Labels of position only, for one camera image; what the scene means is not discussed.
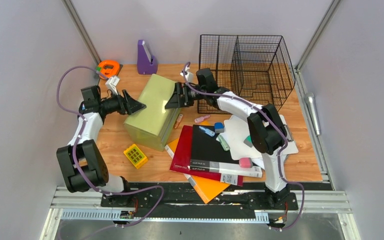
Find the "green drawer cabinet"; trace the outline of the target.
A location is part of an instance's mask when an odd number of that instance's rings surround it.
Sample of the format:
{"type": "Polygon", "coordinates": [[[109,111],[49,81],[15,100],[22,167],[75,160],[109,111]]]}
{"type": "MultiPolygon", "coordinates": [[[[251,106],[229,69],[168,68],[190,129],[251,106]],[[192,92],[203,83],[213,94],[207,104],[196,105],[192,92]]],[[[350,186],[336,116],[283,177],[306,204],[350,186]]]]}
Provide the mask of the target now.
{"type": "Polygon", "coordinates": [[[152,74],[138,101],[146,108],[126,118],[123,125],[135,144],[163,151],[180,114],[177,108],[165,109],[175,90],[175,81],[152,74]]]}

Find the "green eraser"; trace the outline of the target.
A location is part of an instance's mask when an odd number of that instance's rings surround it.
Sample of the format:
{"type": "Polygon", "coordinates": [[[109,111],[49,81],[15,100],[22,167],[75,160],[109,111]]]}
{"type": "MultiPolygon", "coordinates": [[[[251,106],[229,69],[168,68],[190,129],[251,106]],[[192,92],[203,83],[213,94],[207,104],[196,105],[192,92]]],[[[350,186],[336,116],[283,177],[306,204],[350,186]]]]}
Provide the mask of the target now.
{"type": "Polygon", "coordinates": [[[248,147],[252,148],[253,147],[253,143],[252,143],[252,140],[251,140],[251,136],[248,135],[244,140],[243,140],[243,143],[245,145],[247,145],[248,147]]]}

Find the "pink eraser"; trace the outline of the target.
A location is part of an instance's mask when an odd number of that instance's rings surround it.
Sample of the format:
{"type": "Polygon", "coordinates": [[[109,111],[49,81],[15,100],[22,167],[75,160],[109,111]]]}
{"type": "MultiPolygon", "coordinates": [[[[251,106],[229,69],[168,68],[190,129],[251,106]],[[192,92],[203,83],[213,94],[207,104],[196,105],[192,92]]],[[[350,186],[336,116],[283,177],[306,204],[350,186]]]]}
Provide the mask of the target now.
{"type": "Polygon", "coordinates": [[[239,163],[239,166],[244,169],[249,169],[253,167],[253,162],[249,157],[240,158],[238,163],[239,163]]]}

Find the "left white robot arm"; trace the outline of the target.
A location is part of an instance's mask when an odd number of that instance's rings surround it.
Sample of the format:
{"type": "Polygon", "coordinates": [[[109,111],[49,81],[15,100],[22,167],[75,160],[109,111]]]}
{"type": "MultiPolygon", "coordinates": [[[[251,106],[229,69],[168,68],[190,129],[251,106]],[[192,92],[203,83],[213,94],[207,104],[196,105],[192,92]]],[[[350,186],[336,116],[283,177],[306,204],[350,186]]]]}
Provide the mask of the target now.
{"type": "Polygon", "coordinates": [[[94,85],[83,88],[81,93],[83,101],[76,112],[78,126],[74,136],[56,151],[66,188],[71,193],[93,189],[106,195],[114,194],[115,202],[122,207],[129,206],[133,193],[127,181],[109,173],[96,141],[107,115],[114,112],[133,115],[147,106],[132,98],[126,90],[102,98],[100,87],[94,85]]]}

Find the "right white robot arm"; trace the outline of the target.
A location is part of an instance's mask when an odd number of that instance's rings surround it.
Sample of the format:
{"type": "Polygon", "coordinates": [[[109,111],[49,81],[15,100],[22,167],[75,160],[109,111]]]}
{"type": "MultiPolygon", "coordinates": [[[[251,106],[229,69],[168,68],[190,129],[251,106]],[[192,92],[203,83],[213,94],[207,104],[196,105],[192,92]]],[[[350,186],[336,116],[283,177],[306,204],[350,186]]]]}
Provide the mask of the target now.
{"type": "Polygon", "coordinates": [[[209,68],[196,72],[198,83],[190,83],[192,73],[186,63],[180,74],[184,82],[175,83],[165,109],[193,106],[204,100],[218,110],[228,112],[247,124],[252,146],[261,153],[266,173],[266,204],[278,209],[289,194],[289,182],[284,177],[281,153],[288,146],[287,132],[273,104],[260,105],[245,100],[225,87],[219,87],[209,68]]]}

